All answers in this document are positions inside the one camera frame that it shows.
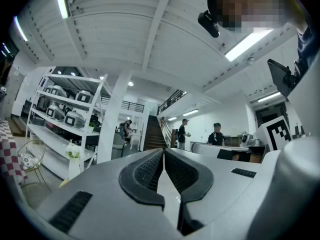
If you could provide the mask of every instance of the stair railing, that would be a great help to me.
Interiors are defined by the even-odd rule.
[[[165,118],[162,117],[159,120],[161,126],[161,132],[163,134],[164,140],[168,148],[175,147],[175,131],[170,131],[169,126],[167,125]]]

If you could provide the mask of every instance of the man with cap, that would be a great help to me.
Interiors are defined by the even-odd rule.
[[[179,131],[178,131],[178,141],[179,141],[179,146],[178,146],[178,149],[180,150],[184,150],[185,149],[185,143],[186,143],[186,136],[190,137],[190,133],[186,133],[186,130],[185,130],[185,126],[188,125],[188,121],[187,119],[183,119],[182,120],[182,124],[179,128]]]
[[[214,131],[210,134],[208,138],[208,144],[215,146],[224,146],[225,145],[225,136],[221,130],[221,124],[216,122],[214,125]]]

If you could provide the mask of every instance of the white plant pot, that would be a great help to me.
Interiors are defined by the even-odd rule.
[[[88,133],[92,133],[93,131],[94,131],[94,127],[88,126],[87,132],[88,132]]]
[[[69,157],[69,181],[80,174],[80,158]]]

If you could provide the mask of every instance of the checkered cloth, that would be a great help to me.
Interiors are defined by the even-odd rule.
[[[3,177],[13,175],[17,184],[27,179],[18,157],[17,146],[8,121],[0,119],[0,170]]]

